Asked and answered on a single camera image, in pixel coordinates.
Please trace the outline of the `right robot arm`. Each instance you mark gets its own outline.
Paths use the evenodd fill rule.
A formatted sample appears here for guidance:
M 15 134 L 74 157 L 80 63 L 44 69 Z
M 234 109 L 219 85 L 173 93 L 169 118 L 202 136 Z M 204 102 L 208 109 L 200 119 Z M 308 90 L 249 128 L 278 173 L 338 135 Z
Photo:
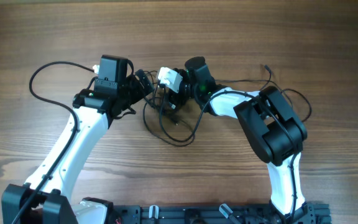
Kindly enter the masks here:
M 162 67 L 157 78 L 166 91 L 163 101 L 173 109 L 193 99 L 203 114 L 239 122 L 255 155 L 268 167 L 271 204 L 282 218 L 293 221 L 305 203 L 299 163 L 307 131 L 283 91 L 275 86 L 239 91 L 218 84 L 204 57 L 187 60 L 183 69 Z

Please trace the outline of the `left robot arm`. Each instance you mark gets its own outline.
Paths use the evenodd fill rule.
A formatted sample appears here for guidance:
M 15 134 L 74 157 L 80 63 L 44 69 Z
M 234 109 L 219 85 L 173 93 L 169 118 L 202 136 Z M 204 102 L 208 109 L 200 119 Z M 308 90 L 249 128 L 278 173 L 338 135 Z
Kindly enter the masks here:
M 135 114 L 132 105 L 152 92 L 141 70 L 123 57 L 103 55 L 90 85 L 74 96 L 67 125 L 48 156 L 23 185 L 10 184 L 2 194 L 4 223 L 121 223 L 108 200 L 84 198 L 71 205 L 76 180 L 114 120 Z

